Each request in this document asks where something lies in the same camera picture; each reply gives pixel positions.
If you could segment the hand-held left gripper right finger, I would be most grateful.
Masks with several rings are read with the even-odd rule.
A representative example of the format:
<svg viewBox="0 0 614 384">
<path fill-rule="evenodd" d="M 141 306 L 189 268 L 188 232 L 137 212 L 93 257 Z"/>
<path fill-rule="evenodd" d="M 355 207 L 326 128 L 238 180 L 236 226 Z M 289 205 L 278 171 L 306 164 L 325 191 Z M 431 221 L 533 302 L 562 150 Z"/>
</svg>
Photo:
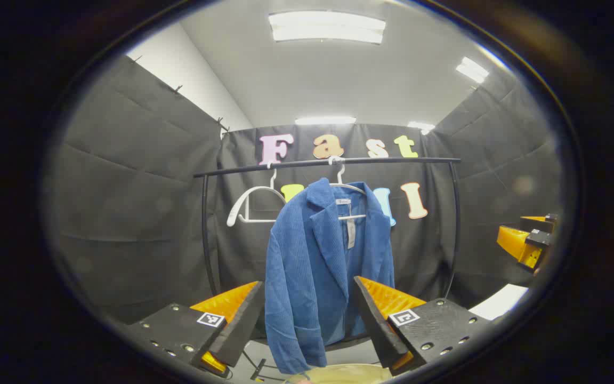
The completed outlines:
<svg viewBox="0 0 614 384">
<path fill-rule="evenodd" d="M 378 361 L 392 373 L 418 369 L 465 348 L 492 328 L 446 298 L 423 301 L 356 276 L 354 295 Z"/>
</svg>

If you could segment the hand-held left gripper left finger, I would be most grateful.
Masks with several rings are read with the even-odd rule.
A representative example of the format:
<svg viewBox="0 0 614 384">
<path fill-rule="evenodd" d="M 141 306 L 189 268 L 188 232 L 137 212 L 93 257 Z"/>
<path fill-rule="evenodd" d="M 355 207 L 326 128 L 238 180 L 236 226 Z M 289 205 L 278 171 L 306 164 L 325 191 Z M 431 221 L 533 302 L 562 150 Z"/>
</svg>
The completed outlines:
<svg viewBox="0 0 614 384">
<path fill-rule="evenodd" d="M 265 284 L 255 281 L 192 306 L 169 303 L 126 328 L 141 345 L 224 378 L 239 362 L 264 303 Z"/>
</svg>

